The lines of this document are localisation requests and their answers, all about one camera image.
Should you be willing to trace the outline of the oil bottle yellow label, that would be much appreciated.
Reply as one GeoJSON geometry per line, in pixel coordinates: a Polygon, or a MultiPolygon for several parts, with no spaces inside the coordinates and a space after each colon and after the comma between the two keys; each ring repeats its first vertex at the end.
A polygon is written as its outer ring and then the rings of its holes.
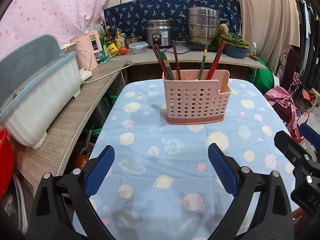
{"type": "Polygon", "coordinates": [[[121,35],[119,28],[116,29],[116,35],[114,37],[114,41],[118,49],[125,46],[124,37],[123,35],[121,35]]]}

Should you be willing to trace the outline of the red tomato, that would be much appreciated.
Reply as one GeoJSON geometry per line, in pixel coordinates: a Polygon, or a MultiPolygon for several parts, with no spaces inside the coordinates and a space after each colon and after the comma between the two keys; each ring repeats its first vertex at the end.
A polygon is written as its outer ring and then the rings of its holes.
{"type": "Polygon", "coordinates": [[[127,54],[127,51],[128,49],[126,48],[126,46],[121,46],[119,49],[118,49],[118,53],[120,55],[126,55],[127,54]]]}

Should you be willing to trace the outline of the beige hanging curtain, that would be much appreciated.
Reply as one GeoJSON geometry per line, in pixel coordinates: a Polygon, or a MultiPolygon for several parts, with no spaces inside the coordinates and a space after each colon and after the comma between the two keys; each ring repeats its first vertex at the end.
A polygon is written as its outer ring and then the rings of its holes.
{"type": "Polygon", "coordinates": [[[241,10],[241,35],[273,72],[289,46],[300,45],[299,16],[295,0],[237,0],[241,10]]]}

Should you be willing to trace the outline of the green bag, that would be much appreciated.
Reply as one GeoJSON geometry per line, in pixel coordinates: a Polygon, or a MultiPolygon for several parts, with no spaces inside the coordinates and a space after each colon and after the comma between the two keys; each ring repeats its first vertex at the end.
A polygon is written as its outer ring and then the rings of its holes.
{"type": "Polygon", "coordinates": [[[249,69],[246,79],[255,85],[263,95],[274,87],[273,73],[268,68],[249,69]]]}

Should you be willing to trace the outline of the blue basin with vegetables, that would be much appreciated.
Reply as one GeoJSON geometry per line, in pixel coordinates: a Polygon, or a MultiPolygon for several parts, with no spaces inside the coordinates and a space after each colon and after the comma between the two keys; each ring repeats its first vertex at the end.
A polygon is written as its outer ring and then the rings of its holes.
{"type": "Polygon", "coordinates": [[[222,42],[225,44],[223,52],[233,58],[243,59],[249,49],[249,43],[242,39],[239,33],[221,34],[222,42]]]}

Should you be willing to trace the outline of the red plastic basin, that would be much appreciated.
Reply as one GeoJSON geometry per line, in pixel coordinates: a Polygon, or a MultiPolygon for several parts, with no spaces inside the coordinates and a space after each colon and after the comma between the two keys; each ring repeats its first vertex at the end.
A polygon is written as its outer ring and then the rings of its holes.
{"type": "Polygon", "coordinates": [[[14,155],[6,129],[0,131],[0,198],[2,199],[9,187],[14,168],[14,155]]]}

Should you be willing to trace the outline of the small lidded steel pot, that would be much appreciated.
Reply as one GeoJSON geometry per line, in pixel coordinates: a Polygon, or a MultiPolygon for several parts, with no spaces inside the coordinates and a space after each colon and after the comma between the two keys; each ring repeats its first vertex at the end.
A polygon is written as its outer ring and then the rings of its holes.
{"type": "Polygon", "coordinates": [[[126,48],[129,48],[130,44],[140,42],[141,40],[142,37],[140,35],[131,33],[129,36],[125,37],[125,46],[126,48]]]}

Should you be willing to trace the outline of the back kitchen counter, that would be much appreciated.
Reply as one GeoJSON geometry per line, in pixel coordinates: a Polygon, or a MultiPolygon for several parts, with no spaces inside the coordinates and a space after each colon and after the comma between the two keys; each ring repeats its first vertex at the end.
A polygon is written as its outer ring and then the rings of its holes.
{"type": "MultiPolygon", "coordinates": [[[[185,44],[177,45],[178,52],[184,52],[183,54],[178,54],[179,63],[201,63],[203,58],[203,51],[190,50],[187,51],[187,46],[185,44]]],[[[206,64],[211,64],[216,56],[216,52],[209,51],[206,56],[206,64]]],[[[147,52],[133,55],[130,51],[125,55],[119,55],[114,57],[112,60],[124,60],[127,59],[132,61],[134,65],[140,64],[155,64],[157,63],[156,56],[152,49],[148,48],[147,52]]],[[[236,59],[228,55],[222,54],[219,60],[219,64],[228,64],[236,66],[244,66],[250,68],[261,68],[266,69],[267,67],[261,64],[259,61],[255,61],[249,57],[244,57],[243,59],[236,59]]]]}

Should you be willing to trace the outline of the silver rice cooker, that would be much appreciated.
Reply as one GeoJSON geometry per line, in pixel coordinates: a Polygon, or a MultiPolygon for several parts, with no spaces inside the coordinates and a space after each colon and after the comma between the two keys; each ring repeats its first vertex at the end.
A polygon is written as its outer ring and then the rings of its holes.
{"type": "Polygon", "coordinates": [[[146,36],[149,47],[157,45],[159,48],[168,48],[172,41],[172,20],[152,19],[147,21],[146,36]]]}

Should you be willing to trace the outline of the grey-blue dish drainer lid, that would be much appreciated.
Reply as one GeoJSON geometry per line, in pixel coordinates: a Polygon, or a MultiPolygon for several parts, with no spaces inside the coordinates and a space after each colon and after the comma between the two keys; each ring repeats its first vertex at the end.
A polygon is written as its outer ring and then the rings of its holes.
{"type": "Polygon", "coordinates": [[[29,82],[61,58],[56,39],[42,35],[1,59],[1,112],[29,82]]]}

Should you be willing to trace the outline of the pink perforated utensil holder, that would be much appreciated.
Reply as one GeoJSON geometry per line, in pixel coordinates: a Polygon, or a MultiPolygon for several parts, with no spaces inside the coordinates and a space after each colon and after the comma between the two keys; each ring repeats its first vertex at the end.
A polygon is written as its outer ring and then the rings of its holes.
{"type": "Polygon", "coordinates": [[[218,69],[211,80],[197,80],[198,75],[198,70],[182,70],[181,80],[162,77],[167,123],[200,125],[224,119],[232,91],[229,71],[218,69]]]}

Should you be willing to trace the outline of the white dish drainer box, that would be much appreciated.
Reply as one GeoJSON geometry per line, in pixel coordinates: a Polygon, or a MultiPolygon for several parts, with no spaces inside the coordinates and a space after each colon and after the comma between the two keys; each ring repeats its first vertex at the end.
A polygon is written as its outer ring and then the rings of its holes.
{"type": "Polygon", "coordinates": [[[57,115],[80,92],[76,52],[61,58],[17,94],[1,113],[1,125],[22,145],[39,148],[57,115]]]}

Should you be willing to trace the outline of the blue planet-print tablecloth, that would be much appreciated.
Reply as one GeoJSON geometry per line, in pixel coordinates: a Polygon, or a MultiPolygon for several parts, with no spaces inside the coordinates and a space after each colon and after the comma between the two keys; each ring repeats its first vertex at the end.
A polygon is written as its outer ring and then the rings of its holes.
{"type": "Polygon", "coordinates": [[[126,85],[93,148],[106,145],[115,160],[90,197],[116,239],[207,239],[232,202],[207,155],[216,143],[241,166],[280,173],[287,192],[293,167],[273,138],[285,125],[259,90],[231,79],[225,118],[205,125],[171,125],[162,80],[126,85]]]}

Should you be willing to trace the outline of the dark red chopstick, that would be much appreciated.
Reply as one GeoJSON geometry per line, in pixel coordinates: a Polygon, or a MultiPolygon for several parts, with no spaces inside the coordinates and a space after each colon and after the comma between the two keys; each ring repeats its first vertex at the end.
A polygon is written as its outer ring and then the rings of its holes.
{"type": "Polygon", "coordinates": [[[180,65],[178,61],[178,54],[177,54],[177,49],[176,49],[176,42],[175,40],[171,41],[173,52],[174,52],[174,57],[175,57],[175,63],[176,63],[176,72],[178,75],[178,79],[181,80],[181,73],[180,73],[180,65]]]}
{"type": "Polygon", "coordinates": [[[157,49],[158,53],[160,53],[160,49],[159,49],[158,45],[156,44],[156,45],[154,45],[154,47],[157,49]]]}
{"type": "Polygon", "coordinates": [[[164,62],[163,62],[163,60],[161,59],[161,57],[160,57],[157,49],[156,49],[155,47],[153,47],[152,50],[153,50],[153,52],[154,52],[154,54],[155,54],[155,56],[156,56],[156,58],[157,58],[157,60],[158,60],[158,62],[159,62],[159,65],[160,65],[160,67],[161,67],[161,69],[162,69],[162,72],[163,72],[164,77],[165,77],[167,80],[169,80],[169,79],[170,79],[169,74],[168,74],[168,72],[167,72],[167,69],[166,69],[166,67],[165,67],[165,65],[164,65],[164,62]]]}

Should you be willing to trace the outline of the green chopstick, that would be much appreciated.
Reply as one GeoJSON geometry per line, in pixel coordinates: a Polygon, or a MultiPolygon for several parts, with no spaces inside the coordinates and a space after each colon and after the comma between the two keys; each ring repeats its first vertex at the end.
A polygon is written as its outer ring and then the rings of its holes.
{"type": "Polygon", "coordinates": [[[203,57],[202,57],[201,67],[200,67],[200,70],[199,70],[199,74],[198,74],[197,80],[201,80],[202,79],[202,73],[203,73],[204,64],[205,64],[205,61],[206,61],[208,46],[209,46],[208,43],[206,43],[204,45],[203,57]]]}
{"type": "Polygon", "coordinates": [[[166,54],[165,54],[164,51],[160,51],[160,57],[161,57],[161,59],[162,59],[163,62],[164,62],[164,65],[165,65],[166,70],[167,70],[167,72],[168,72],[169,79],[170,79],[170,80],[175,80],[175,77],[174,77],[174,74],[173,74],[173,72],[172,72],[170,63],[169,63],[169,61],[168,61],[168,59],[167,59],[167,56],[166,56],[166,54]]]}

